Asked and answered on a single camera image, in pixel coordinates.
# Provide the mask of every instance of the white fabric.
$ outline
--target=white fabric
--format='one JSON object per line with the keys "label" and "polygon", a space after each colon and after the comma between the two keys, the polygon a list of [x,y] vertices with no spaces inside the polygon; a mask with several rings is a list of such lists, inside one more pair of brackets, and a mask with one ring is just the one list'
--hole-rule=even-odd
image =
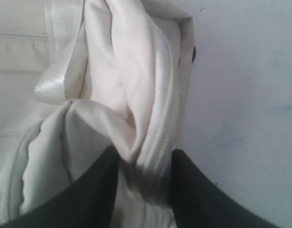
{"label": "white fabric", "polygon": [[2,173],[0,224],[57,195],[113,143],[136,173],[129,188],[120,172],[114,212],[124,214],[122,227],[173,226],[172,213],[145,198],[156,198],[168,176],[191,69],[191,17],[165,0],[83,2],[45,0],[51,63],[35,94],[58,105],[82,100],[66,101],[20,143],[16,154],[28,155],[23,185],[12,169]]}

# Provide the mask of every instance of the white wall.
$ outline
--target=white wall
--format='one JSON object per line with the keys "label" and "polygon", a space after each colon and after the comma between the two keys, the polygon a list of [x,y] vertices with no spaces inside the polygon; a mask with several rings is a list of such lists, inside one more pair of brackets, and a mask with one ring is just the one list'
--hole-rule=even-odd
{"label": "white wall", "polygon": [[184,150],[239,203],[292,228],[292,0],[174,0],[194,17]]}

